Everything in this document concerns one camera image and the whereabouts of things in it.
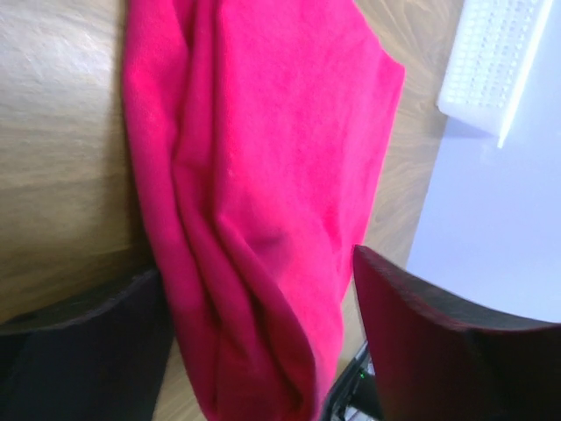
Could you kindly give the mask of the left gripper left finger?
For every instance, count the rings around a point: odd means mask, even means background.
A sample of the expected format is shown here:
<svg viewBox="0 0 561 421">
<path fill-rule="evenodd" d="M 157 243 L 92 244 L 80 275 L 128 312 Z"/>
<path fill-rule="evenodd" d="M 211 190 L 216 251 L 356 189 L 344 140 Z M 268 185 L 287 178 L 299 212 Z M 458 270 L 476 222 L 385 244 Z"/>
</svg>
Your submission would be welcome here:
<svg viewBox="0 0 561 421">
<path fill-rule="evenodd" d="M 174 337 L 148 268 L 1 325 L 3 420 L 150 420 Z"/>
</svg>

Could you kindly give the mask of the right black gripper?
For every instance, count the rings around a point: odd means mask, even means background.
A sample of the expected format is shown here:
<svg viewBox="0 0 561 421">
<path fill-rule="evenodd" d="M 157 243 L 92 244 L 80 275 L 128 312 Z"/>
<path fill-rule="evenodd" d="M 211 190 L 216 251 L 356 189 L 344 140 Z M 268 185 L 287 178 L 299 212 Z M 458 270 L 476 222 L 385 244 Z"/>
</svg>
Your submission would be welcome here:
<svg viewBox="0 0 561 421">
<path fill-rule="evenodd" d="M 383 420 L 366 341 L 331 387 L 321 421 Z"/>
</svg>

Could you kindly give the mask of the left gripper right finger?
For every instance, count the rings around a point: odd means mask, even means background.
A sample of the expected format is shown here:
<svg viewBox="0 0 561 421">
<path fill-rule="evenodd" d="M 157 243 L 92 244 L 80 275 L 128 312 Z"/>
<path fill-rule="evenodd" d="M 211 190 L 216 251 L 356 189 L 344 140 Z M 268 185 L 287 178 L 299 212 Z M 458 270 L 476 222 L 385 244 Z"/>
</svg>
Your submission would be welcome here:
<svg viewBox="0 0 561 421">
<path fill-rule="evenodd" d="M 465 300 L 366 246 L 353 272 L 385 419 L 559 419 L 559 324 Z"/>
</svg>

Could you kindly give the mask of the crimson t shirt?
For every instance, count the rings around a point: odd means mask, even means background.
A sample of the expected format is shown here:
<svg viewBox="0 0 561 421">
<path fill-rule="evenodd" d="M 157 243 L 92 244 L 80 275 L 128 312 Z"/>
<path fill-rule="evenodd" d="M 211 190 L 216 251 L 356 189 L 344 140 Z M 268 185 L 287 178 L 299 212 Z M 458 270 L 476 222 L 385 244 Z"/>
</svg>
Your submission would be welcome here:
<svg viewBox="0 0 561 421">
<path fill-rule="evenodd" d="M 352 1 L 132 1 L 125 123 L 209 420 L 315 420 L 404 82 Z"/>
</svg>

